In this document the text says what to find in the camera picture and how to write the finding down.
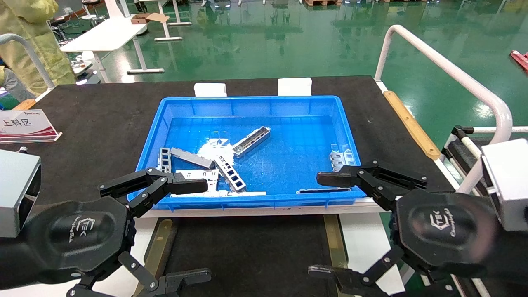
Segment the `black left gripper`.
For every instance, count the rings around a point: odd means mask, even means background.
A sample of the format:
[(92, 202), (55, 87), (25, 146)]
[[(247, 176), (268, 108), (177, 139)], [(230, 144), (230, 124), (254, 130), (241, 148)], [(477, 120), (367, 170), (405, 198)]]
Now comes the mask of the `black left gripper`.
[[(210, 269), (170, 273), (156, 279), (129, 253), (134, 242), (134, 218), (142, 217), (168, 194), (206, 192), (205, 179), (163, 173), (153, 167), (118, 177), (99, 186), (94, 201), (66, 201), (35, 207), (25, 222), (30, 263), (25, 285), (58, 284), (78, 278), (67, 297), (109, 297), (92, 290), (121, 265), (143, 289), (138, 297), (179, 296), (187, 285), (211, 280)], [(140, 191), (125, 204), (117, 198)]]

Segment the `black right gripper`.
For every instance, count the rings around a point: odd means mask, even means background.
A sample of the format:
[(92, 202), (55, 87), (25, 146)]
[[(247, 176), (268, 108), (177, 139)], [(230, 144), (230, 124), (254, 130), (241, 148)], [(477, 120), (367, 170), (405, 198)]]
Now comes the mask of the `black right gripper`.
[[(383, 182), (410, 190), (397, 195)], [(478, 278), (488, 272), (488, 258), (500, 232), (500, 222), (483, 197), (463, 193), (430, 193), (425, 175), (373, 160), (360, 166), (343, 165), (336, 172), (317, 173), (322, 186), (358, 187), (385, 211), (393, 211), (396, 241), (365, 273), (334, 266), (311, 265), (313, 278), (333, 280), (339, 291), (360, 297), (389, 297), (378, 285), (394, 265), (403, 261), (421, 272), (442, 272)]]

